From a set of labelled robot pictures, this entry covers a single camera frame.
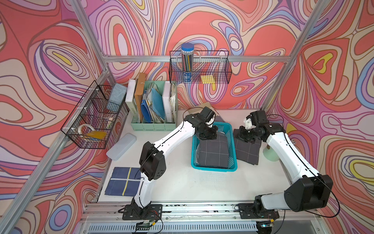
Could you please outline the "teal plastic basket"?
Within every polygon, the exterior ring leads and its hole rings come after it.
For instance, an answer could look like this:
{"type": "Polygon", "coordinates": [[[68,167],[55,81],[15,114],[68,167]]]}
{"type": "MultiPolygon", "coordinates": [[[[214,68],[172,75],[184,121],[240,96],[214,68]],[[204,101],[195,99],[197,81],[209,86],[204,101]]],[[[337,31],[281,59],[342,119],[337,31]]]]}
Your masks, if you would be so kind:
{"type": "Polygon", "coordinates": [[[234,172],[238,165],[232,126],[225,122],[213,125],[218,127],[215,140],[200,141],[193,136],[191,165],[197,170],[234,172]]]}

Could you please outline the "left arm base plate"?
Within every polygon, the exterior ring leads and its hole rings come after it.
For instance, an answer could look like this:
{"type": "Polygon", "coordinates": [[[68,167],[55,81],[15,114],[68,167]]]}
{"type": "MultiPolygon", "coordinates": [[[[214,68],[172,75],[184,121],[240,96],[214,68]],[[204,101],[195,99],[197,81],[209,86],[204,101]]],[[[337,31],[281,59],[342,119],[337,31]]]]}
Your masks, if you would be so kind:
{"type": "Polygon", "coordinates": [[[162,217],[162,204],[149,204],[145,208],[137,206],[137,204],[126,205],[122,211],[123,220],[157,220],[162,217]]]}

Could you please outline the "beige and grey cloth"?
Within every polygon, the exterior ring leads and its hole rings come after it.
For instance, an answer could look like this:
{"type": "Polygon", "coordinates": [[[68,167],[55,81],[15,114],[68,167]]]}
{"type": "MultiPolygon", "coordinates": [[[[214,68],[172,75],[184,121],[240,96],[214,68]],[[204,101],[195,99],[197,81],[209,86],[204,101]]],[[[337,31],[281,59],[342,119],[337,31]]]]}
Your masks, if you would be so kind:
{"type": "Polygon", "coordinates": [[[190,109],[190,114],[200,113],[203,110],[204,107],[208,107],[209,109],[211,109],[216,114],[215,121],[226,122],[222,118],[222,116],[219,114],[219,112],[217,110],[215,110],[209,102],[202,103],[202,104],[190,109]]]}

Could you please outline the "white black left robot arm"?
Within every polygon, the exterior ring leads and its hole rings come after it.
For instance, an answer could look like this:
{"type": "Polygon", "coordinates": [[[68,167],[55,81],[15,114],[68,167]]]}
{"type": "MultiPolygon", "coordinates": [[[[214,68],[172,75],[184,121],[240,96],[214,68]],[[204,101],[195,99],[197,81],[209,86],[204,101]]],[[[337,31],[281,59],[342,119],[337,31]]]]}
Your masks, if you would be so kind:
{"type": "Polygon", "coordinates": [[[169,154],[183,141],[196,135],[200,140],[217,138],[218,128],[213,126],[216,113],[203,108],[200,113],[189,114],[183,122],[166,137],[154,143],[147,141],[140,155],[140,168],[136,173],[140,176],[140,184],[131,204],[142,211],[151,203],[154,181],[166,172],[169,154]]]}

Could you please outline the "navy blue cloth yellow stripe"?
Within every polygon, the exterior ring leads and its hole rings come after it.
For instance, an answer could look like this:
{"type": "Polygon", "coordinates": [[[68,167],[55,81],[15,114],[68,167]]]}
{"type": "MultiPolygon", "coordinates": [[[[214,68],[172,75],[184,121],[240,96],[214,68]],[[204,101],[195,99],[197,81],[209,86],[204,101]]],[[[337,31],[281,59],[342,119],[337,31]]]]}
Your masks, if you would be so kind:
{"type": "Polygon", "coordinates": [[[134,197],[140,185],[139,168],[115,167],[105,190],[107,196],[134,197]]]}

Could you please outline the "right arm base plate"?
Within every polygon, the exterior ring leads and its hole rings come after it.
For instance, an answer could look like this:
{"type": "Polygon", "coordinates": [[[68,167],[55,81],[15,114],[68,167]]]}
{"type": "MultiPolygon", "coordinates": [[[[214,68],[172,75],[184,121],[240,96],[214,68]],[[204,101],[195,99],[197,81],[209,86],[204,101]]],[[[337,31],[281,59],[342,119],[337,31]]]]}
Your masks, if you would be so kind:
{"type": "Polygon", "coordinates": [[[268,219],[277,220],[279,213],[275,210],[267,210],[257,203],[239,203],[234,207],[241,219],[268,219]]]}

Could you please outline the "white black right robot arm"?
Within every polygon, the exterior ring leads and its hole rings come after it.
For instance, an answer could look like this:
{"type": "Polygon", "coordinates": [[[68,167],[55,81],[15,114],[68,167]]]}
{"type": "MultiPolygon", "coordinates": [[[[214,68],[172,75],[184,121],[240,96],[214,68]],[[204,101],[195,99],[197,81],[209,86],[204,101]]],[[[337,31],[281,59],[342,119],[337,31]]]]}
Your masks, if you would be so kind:
{"type": "Polygon", "coordinates": [[[332,192],[332,179],[311,166],[291,143],[280,124],[241,126],[238,137],[246,142],[256,139],[266,142],[277,154],[291,180],[290,187],[283,192],[257,196],[260,210],[301,212],[326,207],[332,192]]]}

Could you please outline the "dark grey grid cloth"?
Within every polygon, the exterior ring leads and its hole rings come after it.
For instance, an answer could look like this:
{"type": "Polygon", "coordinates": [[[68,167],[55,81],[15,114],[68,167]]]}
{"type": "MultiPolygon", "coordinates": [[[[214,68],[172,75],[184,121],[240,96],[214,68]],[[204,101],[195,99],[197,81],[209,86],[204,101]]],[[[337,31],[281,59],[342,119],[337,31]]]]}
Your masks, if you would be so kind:
{"type": "Polygon", "coordinates": [[[233,130],[233,136],[237,160],[241,160],[252,165],[258,165],[262,141],[260,139],[255,139],[255,141],[251,143],[240,140],[238,138],[239,129],[233,130]]]}
{"type": "Polygon", "coordinates": [[[227,169],[228,139],[223,132],[215,140],[202,140],[197,146],[196,163],[199,167],[227,169]]]}

